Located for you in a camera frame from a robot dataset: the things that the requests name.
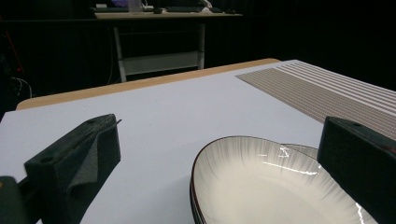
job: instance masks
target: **keyboard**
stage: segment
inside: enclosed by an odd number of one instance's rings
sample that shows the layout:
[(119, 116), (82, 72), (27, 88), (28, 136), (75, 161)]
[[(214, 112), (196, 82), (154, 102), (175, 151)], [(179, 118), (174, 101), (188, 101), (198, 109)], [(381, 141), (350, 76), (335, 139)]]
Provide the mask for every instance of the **keyboard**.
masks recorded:
[[(201, 12), (203, 7), (166, 7), (167, 12)], [(223, 10), (218, 7), (210, 7), (209, 10), (213, 13), (222, 13)]]
[(91, 7), (93, 13), (129, 12), (128, 7)]

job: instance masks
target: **background desk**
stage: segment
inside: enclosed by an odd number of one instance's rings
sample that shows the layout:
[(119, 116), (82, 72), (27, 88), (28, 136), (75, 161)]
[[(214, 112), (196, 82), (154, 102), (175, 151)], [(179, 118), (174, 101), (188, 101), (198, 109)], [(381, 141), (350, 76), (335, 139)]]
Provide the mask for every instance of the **background desk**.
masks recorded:
[[(166, 13), (153, 14), (152, 12), (142, 13), (95, 13), (99, 20), (111, 19), (130, 19), (131, 21), (155, 20), (157, 22), (164, 22), (169, 19), (191, 19), (191, 18), (207, 18), (209, 20), (214, 18), (240, 17), (242, 15), (225, 14), (225, 13)], [(121, 82), (126, 81), (126, 76), (140, 73), (158, 72), (163, 70), (172, 70), (185, 67), (198, 67), (203, 69), (205, 66), (205, 24), (196, 24), (198, 33), (198, 49), (191, 52), (179, 52), (172, 54), (150, 55), (145, 57), (124, 58), (120, 43), (120, 30), (118, 27), (114, 28), (115, 42), (117, 46), (117, 55), (120, 69)], [(161, 32), (157, 34), (161, 41)], [(164, 43), (171, 45), (183, 45), (185, 40), (179, 43)]]
[[(78, 96), (79, 100), (75, 101), (60, 103), (61, 100), (56, 105), (6, 113), (0, 125), (0, 170), (2, 175), (13, 175), (21, 180), (25, 177), (23, 163), (36, 153), (84, 120), (114, 113), (122, 119), (118, 126), (121, 162), (92, 202), (82, 223), (193, 223), (189, 199), (191, 168), (198, 152), (209, 142), (224, 136), (249, 135), (278, 143), (318, 147), (323, 127), (320, 121), (290, 102), (279, 100), (272, 93), (254, 88), (236, 77), (268, 76), (268, 72), (269, 77), (273, 74), (284, 77), (287, 73), (288, 78), (276, 86), (282, 90), (289, 80), (307, 78), (296, 79), (296, 66), (305, 67), (301, 70), (306, 75), (312, 75), (314, 69), (322, 77), (337, 77), (329, 81), (328, 87), (320, 86), (323, 82), (305, 81), (308, 89), (303, 91), (311, 92), (312, 96), (316, 97), (317, 92), (327, 92), (330, 87), (339, 87), (337, 81), (342, 81), (352, 82), (348, 85), (351, 89), (361, 85), (365, 91), (369, 90), (367, 88), (376, 90), (364, 93), (362, 97), (348, 96), (348, 99), (374, 100), (376, 92), (381, 92), (387, 94), (384, 100), (396, 101), (395, 92), (345, 79), (298, 61), (219, 71), (214, 76), (203, 75), (155, 86), (149, 84), (132, 91), (127, 91), (127, 83), (122, 83), (117, 85), (120, 89), (116, 91), (107, 89), (115, 93), (101, 92), (99, 94), (104, 95), (85, 99)], [(265, 79), (266, 83), (272, 81), (271, 78)], [(296, 87), (291, 93), (299, 91), (300, 86)], [(330, 92), (342, 95), (338, 90)], [(336, 103), (339, 107), (349, 107), (342, 105), (343, 102)], [(387, 109), (388, 115), (395, 114), (396, 110), (392, 106), (381, 109)], [(379, 117), (378, 114), (366, 117), (366, 120), (377, 122)], [(395, 119), (391, 122), (390, 127), (394, 131)]]

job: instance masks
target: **table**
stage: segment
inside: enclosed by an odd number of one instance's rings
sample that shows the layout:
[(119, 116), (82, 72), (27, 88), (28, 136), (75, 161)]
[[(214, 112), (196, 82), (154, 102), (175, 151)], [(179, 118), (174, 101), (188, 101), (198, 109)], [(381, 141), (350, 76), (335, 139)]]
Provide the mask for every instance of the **table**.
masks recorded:
[(121, 162), (82, 223), (193, 223), (191, 167), (208, 143), (246, 135), (318, 147), (320, 119), (337, 114), (363, 118), (373, 127), (379, 123), (394, 139), (393, 102), (394, 91), (296, 60), (125, 82), (28, 100), (6, 113), (0, 170), (20, 181), (25, 161), (84, 120), (113, 113), (122, 119)]
[[(239, 14), (225, 13), (168, 13), (153, 14), (152, 12), (139, 13), (95, 13), (98, 20), (128, 19), (132, 21), (156, 20), (167, 21), (169, 19), (215, 19), (241, 17)], [(145, 57), (123, 58), (120, 44), (119, 27), (114, 27), (115, 42), (118, 54), (121, 82), (126, 81), (126, 76), (148, 72), (158, 72), (186, 67), (203, 69), (205, 66), (205, 24), (197, 24), (198, 31), (198, 50), (192, 52), (180, 52), (165, 55), (150, 55)]]

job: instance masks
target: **plate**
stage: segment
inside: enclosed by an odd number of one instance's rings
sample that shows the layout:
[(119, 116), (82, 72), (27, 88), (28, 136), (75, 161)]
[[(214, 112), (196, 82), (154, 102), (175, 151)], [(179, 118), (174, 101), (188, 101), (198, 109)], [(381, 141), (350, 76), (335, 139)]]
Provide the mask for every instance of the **plate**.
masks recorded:
[(316, 160), (293, 147), (299, 146), (249, 136), (204, 147), (191, 173), (195, 222), (376, 223)]

